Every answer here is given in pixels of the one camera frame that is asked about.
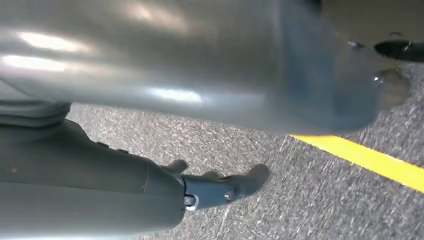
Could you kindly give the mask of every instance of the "yellow painted line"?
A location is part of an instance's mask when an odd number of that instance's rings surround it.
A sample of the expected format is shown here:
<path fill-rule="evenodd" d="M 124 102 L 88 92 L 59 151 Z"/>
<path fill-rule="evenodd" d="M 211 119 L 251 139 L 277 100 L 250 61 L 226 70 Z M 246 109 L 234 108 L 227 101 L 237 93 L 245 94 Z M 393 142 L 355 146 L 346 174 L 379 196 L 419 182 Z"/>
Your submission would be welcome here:
<path fill-rule="evenodd" d="M 424 168 L 337 136 L 292 137 L 424 193 Z"/>

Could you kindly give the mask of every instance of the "bolt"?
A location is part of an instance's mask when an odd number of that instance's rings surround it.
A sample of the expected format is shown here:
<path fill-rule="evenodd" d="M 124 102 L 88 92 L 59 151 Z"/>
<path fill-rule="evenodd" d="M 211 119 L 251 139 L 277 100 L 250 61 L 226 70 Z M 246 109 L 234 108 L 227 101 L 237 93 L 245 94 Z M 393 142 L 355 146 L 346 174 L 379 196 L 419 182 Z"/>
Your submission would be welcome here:
<path fill-rule="evenodd" d="M 227 201 L 231 201 L 233 199 L 233 192 L 232 191 L 227 191 L 224 195 L 225 200 Z"/>
<path fill-rule="evenodd" d="M 196 203 L 196 198 L 194 196 L 191 196 L 191 195 L 184 196 L 184 205 L 186 205 L 187 207 L 194 206 L 195 203 Z"/>
<path fill-rule="evenodd" d="M 388 36 L 394 39 L 400 39 L 402 37 L 402 33 L 398 31 L 392 31 L 391 33 L 388 34 Z"/>
<path fill-rule="evenodd" d="M 348 41 L 347 44 L 353 47 L 353 49 L 363 49 L 365 46 L 357 41 Z"/>

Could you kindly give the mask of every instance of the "metal pipe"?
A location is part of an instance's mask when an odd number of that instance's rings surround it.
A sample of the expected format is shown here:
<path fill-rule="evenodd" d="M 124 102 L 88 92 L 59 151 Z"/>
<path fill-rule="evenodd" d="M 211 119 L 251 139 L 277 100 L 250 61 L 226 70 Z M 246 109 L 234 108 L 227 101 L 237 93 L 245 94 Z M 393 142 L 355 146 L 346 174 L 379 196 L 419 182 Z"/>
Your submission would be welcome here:
<path fill-rule="evenodd" d="M 367 125 L 377 112 L 372 68 L 302 3 L 4 0 L 0 84 L 17 91 L 14 100 L 135 108 L 279 133 Z M 0 89 L 0 100 L 10 99 Z"/>

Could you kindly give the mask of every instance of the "asphalt pavement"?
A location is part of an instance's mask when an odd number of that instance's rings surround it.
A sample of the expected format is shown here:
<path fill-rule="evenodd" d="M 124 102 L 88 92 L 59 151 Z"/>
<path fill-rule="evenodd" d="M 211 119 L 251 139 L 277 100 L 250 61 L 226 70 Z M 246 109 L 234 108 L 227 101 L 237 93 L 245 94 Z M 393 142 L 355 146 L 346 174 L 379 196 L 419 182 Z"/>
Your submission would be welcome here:
<path fill-rule="evenodd" d="M 424 168 L 424 67 L 408 65 L 412 92 L 367 129 L 344 135 Z M 175 229 L 142 240 L 422 240 L 424 194 L 290 136 L 157 113 L 75 104 L 69 119 L 94 141 L 187 173 L 271 168 L 262 191 L 229 206 L 188 212 Z"/>

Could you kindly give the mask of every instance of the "road marking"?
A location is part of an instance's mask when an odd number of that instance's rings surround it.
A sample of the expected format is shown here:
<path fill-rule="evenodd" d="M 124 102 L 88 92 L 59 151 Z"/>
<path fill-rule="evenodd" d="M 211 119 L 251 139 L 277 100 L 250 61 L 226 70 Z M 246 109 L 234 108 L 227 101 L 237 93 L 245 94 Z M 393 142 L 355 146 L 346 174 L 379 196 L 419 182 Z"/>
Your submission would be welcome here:
<path fill-rule="evenodd" d="M 424 194 L 424 168 L 337 136 L 292 137 Z"/>

